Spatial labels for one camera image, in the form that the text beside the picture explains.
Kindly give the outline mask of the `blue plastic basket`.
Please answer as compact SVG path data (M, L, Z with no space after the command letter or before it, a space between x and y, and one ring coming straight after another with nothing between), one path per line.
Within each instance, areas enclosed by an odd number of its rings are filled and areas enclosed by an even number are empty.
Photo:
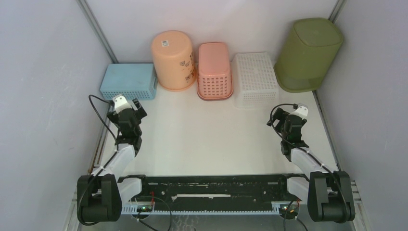
M100 92L106 100L112 100L118 94L130 100L152 100L156 96L157 84L152 63L110 64Z

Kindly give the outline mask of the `clear white plastic tray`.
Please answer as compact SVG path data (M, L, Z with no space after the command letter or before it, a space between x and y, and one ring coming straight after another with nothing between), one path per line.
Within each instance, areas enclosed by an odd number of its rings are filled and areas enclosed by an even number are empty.
M231 72L237 108L265 108L278 101L279 86L267 52L235 54Z

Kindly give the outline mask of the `orange capybara bucket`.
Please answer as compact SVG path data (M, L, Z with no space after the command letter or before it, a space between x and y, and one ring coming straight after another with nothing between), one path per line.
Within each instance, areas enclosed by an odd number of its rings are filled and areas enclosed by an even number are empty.
M151 53L158 82L166 90L186 90L195 82L192 41L185 33L171 30L158 34L151 43Z

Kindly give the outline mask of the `pink plastic basket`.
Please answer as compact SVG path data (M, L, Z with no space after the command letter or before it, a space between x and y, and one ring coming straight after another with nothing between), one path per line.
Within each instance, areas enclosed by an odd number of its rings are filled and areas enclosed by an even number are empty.
M199 47L197 94L202 100L225 100L233 94L228 46L224 42Z

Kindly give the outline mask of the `green mesh waste bin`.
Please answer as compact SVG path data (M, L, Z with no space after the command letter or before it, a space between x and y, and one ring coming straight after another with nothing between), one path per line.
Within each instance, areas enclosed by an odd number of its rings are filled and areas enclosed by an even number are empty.
M291 93L317 90L344 37L325 18L306 18L293 23L274 65L279 86Z

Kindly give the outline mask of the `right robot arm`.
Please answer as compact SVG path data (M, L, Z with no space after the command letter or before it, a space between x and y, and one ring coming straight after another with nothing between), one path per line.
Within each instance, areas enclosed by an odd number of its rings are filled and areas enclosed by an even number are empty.
M306 202L309 216L314 222L345 223L356 216L351 180L347 172L332 170L312 153L302 139L302 128L307 122L308 108L292 103L293 112L275 106L267 126L281 139L281 152L295 164L304 177L291 177L278 187L283 200L296 196Z

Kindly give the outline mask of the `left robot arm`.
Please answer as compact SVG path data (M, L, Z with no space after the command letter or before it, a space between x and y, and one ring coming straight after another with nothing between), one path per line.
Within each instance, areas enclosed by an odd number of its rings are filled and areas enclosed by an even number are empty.
M112 102L114 109L107 117L118 129L118 134L113 136L114 153L106 163L77 181L77 218L86 226L117 221L124 203L133 196L146 200L151 193L140 178L119 181L141 148L140 124L147 114L137 99L128 100L119 94Z

